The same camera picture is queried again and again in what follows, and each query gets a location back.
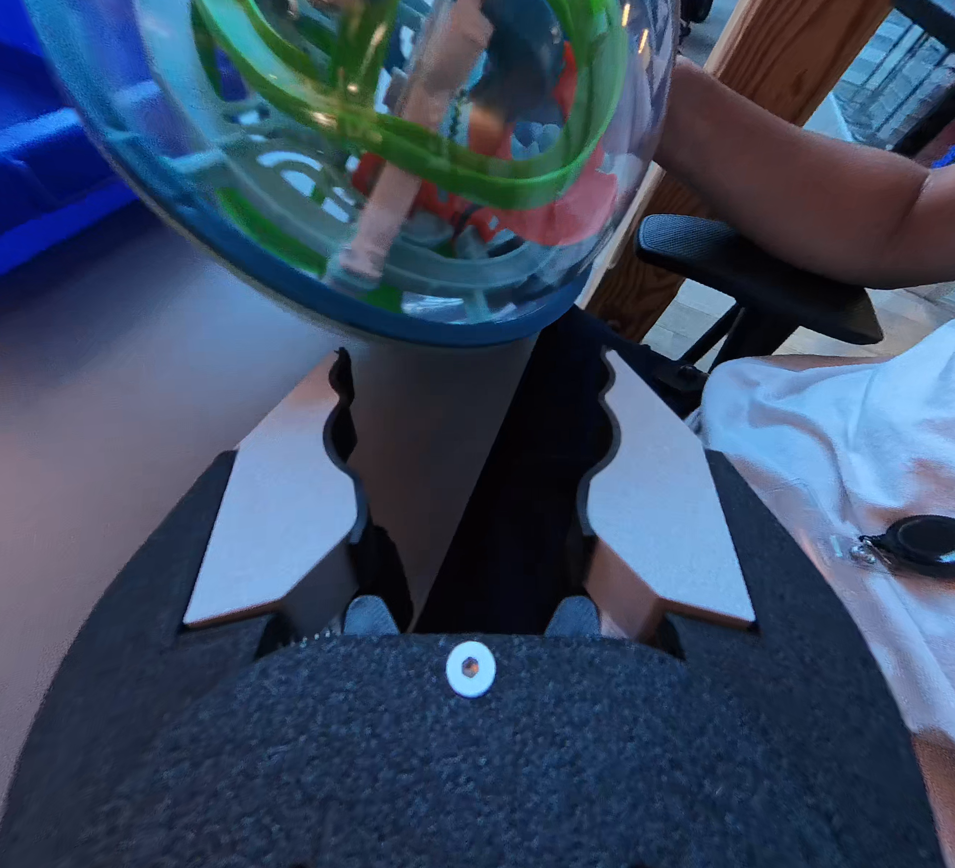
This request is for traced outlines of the black badge reel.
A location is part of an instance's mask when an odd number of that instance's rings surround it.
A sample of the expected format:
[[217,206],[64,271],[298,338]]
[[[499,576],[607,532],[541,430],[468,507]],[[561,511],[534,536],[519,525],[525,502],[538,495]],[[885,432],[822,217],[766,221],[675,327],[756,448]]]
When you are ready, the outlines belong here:
[[850,545],[849,559],[880,566],[892,575],[954,580],[954,519],[906,516],[881,534],[858,537]]

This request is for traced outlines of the clear maze ball with coloured tracks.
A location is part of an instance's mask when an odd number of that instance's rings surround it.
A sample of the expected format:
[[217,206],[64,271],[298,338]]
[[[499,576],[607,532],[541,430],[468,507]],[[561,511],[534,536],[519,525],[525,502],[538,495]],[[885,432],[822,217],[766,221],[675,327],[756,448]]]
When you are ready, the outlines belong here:
[[679,0],[22,0],[159,217],[294,311],[448,349],[578,299],[662,130]]

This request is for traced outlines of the black metal railing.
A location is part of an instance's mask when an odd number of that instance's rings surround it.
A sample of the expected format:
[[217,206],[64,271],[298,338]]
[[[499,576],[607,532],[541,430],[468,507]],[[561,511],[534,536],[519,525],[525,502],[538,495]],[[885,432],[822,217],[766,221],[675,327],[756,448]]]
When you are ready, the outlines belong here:
[[892,0],[831,96],[856,142],[932,167],[951,162],[954,0]]

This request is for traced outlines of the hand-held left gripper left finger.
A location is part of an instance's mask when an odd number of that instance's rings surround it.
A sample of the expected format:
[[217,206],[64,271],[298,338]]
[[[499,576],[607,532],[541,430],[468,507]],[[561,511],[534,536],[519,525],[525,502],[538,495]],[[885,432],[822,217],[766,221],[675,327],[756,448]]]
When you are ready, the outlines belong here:
[[185,629],[279,615],[323,631],[344,613],[368,523],[353,400],[351,356],[332,350],[237,445]]

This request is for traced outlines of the blue bin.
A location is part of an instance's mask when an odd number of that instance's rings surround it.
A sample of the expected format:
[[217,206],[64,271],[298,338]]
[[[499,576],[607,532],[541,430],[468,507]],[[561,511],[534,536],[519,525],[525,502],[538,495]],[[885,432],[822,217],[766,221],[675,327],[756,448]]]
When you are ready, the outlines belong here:
[[1,0],[1,272],[136,200],[49,73],[22,0]]

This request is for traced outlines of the person's white shirt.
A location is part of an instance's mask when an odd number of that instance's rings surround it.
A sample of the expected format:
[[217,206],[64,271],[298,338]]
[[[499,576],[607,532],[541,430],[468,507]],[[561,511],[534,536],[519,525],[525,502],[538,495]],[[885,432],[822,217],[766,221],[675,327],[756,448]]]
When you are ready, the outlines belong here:
[[731,361],[687,422],[817,564],[910,731],[952,739],[953,579],[848,555],[905,517],[953,517],[954,323],[888,359]]

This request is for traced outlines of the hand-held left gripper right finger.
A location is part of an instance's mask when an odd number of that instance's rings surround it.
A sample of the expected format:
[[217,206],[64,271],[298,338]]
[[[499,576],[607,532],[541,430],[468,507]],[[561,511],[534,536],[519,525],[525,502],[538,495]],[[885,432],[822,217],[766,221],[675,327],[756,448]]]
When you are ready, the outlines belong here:
[[668,616],[750,630],[757,616],[703,446],[617,351],[602,362],[610,443],[580,481],[578,513],[603,635],[644,643]]

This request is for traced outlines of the wooden post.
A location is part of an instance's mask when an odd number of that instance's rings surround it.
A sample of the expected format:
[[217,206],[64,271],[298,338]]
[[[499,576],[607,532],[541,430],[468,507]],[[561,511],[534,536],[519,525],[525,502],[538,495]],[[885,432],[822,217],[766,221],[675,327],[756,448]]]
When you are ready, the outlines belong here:
[[[739,0],[704,69],[784,121],[804,125],[888,15],[892,0]],[[683,280],[646,265],[632,241],[649,215],[707,217],[698,195],[651,165],[579,303],[640,341]]]

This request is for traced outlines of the person's right forearm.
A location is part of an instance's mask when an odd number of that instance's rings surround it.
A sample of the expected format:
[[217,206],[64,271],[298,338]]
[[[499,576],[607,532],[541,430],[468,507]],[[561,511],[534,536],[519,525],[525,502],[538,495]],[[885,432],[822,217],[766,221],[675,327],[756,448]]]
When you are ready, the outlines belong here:
[[654,160],[789,265],[866,289],[954,280],[953,165],[787,123],[683,56]]

